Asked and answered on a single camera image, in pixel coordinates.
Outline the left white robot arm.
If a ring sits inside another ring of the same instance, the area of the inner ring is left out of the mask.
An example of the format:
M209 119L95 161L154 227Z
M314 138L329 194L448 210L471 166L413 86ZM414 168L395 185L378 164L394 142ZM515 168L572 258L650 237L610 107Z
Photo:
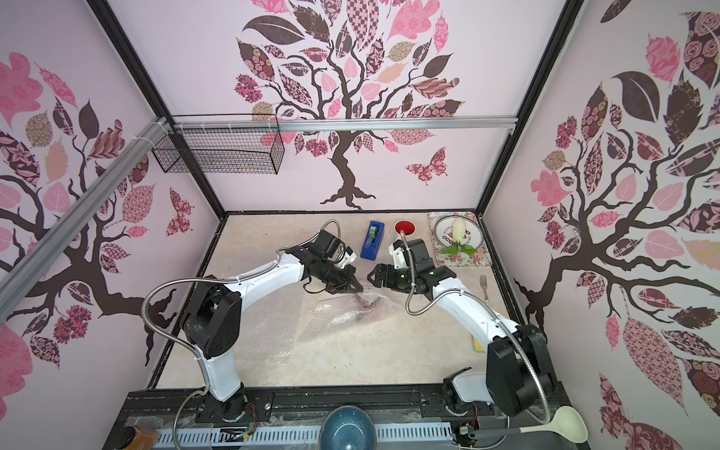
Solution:
M221 420L236 422L249 403L233 353L243 311L285 286L313 279L322 281L328 294L361 293L353 266L356 259L339 237L320 230L306 242L279 250L273 262L253 271L198 283L182 328L204 377L204 397L217 408Z

